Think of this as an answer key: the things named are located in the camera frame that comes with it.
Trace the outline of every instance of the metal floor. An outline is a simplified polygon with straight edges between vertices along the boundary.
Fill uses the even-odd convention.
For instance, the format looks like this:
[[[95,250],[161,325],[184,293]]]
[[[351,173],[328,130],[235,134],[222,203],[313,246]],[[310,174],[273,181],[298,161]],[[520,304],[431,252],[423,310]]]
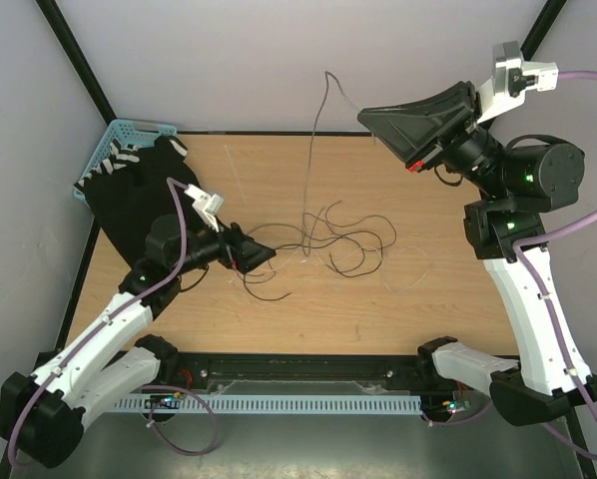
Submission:
[[[415,416],[221,415],[223,444],[205,457],[177,455],[139,414],[105,414],[53,470],[13,478],[581,478],[575,455],[538,426],[514,428],[492,411],[465,427],[429,429]],[[210,420],[173,418],[164,430],[202,448]]]

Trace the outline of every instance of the white bracket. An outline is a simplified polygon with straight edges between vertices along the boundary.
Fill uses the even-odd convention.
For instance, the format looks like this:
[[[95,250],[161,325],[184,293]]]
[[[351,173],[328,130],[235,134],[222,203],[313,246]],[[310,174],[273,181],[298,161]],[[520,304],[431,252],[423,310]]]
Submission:
[[[511,93],[510,71],[518,70],[530,82],[514,96]],[[518,42],[494,46],[494,70],[492,77],[478,89],[481,115],[477,123],[491,120],[525,103],[525,92],[554,90],[558,83],[558,67],[555,63],[525,62]]]
[[[440,346],[431,355],[438,374],[460,381],[489,396],[491,373],[518,366],[515,359],[503,359],[470,349],[461,342]]]
[[[84,429],[112,409],[120,397],[126,397],[157,377],[160,365],[161,361],[153,352],[143,347],[133,347],[121,359],[101,371],[88,383],[88,389],[74,404],[75,409],[85,409],[81,418]]]
[[[186,195],[192,198],[192,208],[199,214],[206,225],[215,232],[219,232],[217,213],[223,204],[223,197],[217,194],[209,194],[194,185],[188,185]]]

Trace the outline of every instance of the white cable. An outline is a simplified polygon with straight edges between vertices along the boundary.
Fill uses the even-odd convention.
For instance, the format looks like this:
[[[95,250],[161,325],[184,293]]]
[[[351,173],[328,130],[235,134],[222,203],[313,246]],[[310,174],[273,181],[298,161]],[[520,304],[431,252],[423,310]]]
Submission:
[[[408,289],[412,289],[413,287],[416,287],[417,285],[419,285],[420,282],[425,279],[427,274],[431,271],[431,269],[434,266],[433,258],[429,254],[427,254],[425,251],[423,251],[421,248],[419,248],[418,246],[406,246],[401,251],[399,251],[397,254],[395,254],[394,256],[401,255],[406,249],[416,249],[417,251],[422,252],[425,255],[425,257],[427,259],[429,259],[429,266],[427,267],[425,272],[422,274],[422,276],[417,281],[413,282],[409,286],[405,286],[405,287],[402,287],[401,289],[394,291],[391,287],[389,287],[389,285],[384,280],[384,278],[385,278],[385,261],[383,260],[382,265],[381,265],[381,271],[380,271],[380,277],[382,280],[382,284],[383,284],[383,286],[385,286],[387,288],[387,290],[389,292],[393,292],[394,294],[399,294],[400,292],[406,291]]]

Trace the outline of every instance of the wooden table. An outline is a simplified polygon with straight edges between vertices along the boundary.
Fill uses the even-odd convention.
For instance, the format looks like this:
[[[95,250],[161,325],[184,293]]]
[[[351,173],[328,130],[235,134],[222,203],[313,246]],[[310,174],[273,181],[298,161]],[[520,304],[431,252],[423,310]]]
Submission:
[[[190,147],[187,162],[202,187],[225,197],[224,222],[238,222],[246,232],[263,223],[300,224],[309,137],[181,138]],[[316,214],[342,200],[331,211],[333,222],[387,216],[398,239],[386,251],[384,269],[357,278],[329,270],[322,262],[328,261],[328,252],[338,259],[351,254],[341,267],[358,261],[361,252],[349,241],[320,251],[320,259],[315,252],[305,257],[280,251],[273,265],[287,264],[270,282],[251,288],[265,297],[292,295],[261,302],[244,291],[232,271],[215,263],[201,285],[180,294],[141,335],[162,335],[184,351],[319,354],[414,354],[429,339],[453,335],[485,352],[516,354],[502,301],[464,236],[463,205],[476,198],[472,185],[453,189],[431,172],[410,174],[372,138],[316,137],[308,210]],[[390,236],[378,219],[363,226]],[[323,229],[320,225],[316,233],[325,236]],[[299,238],[281,228],[253,236],[271,246]],[[377,245],[370,236],[363,243]],[[369,252],[366,269],[377,261]],[[392,293],[385,287],[411,285],[428,269],[410,289]],[[127,272],[100,233],[69,340],[97,317]],[[196,277],[196,271],[187,274],[184,285]]]

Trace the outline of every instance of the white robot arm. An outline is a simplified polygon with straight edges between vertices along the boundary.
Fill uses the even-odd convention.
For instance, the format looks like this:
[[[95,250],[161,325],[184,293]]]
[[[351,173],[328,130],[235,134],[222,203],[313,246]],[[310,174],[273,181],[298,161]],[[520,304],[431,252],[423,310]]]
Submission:
[[[554,289],[547,245],[538,244],[525,255],[549,287],[574,367],[566,367],[544,297],[512,247],[517,240],[544,234],[539,214],[578,200],[584,154],[545,135],[519,137],[503,147],[481,126],[522,105],[526,91],[553,90],[557,79],[556,64],[524,62],[518,44],[505,43],[494,48],[493,76],[477,90],[469,82],[459,82],[420,102],[358,114],[358,120],[411,172],[445,165],[479,188],[481,201],[465,206],[465,234],[503,299],[520,363],[469,349],[454,338],[439,338],[421,348],[439,376],[491,396],[498,412],[514,425],[547,422],[581,404],[572,374],[597,400],[597,375],[591,373],[569,332]],[[515,147],[526,139],[545,145]]]

